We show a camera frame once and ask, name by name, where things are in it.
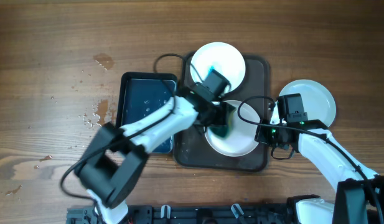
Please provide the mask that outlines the green yellow scrub sponge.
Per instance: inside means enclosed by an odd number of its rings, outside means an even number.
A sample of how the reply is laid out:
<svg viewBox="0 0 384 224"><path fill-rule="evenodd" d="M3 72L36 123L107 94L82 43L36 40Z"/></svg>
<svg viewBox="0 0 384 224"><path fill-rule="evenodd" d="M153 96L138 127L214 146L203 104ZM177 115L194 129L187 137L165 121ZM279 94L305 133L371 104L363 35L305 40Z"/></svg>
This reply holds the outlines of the green yellow scrub sponge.
<svg viewBox="0 0 384 224"><path fill-rule="evenodd" d="M236 108L233 105L221 102L220 109L217 111L213 123L208 126L208 130L219 138L226 138L231 132L235 111Z"/></svg>

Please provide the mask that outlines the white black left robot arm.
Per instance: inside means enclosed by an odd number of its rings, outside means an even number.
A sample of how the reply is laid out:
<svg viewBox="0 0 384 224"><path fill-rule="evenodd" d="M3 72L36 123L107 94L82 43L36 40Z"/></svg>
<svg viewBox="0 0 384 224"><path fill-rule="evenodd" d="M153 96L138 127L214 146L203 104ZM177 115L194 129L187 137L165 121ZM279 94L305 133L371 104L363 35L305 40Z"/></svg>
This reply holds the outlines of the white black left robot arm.
<svg viewBox="0 0 384 224"><path fill-rule="evenodd" d="M94 200L105 223L119 223L128 213L126 197L136 186L150 153L194 124L227 134L235 107L201 96L174 96L152 114L120 128L108 123L74 166L75 175Z"/></svg>

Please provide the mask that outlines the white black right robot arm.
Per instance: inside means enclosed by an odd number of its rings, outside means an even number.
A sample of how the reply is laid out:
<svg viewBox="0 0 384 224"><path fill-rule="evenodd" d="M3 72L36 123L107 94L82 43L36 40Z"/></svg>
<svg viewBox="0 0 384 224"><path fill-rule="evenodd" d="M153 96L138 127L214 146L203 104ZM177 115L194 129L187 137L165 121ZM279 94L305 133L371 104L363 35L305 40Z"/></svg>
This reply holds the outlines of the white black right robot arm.
<svg viewBox="0 0 384 224"><path fill-rule="evenodd" d="M290 198L294 223L384 223L384 176L355 159L321 121L260 123L256 140L274 149L291 146L336 192L334 203L316 196Z"/></svg>

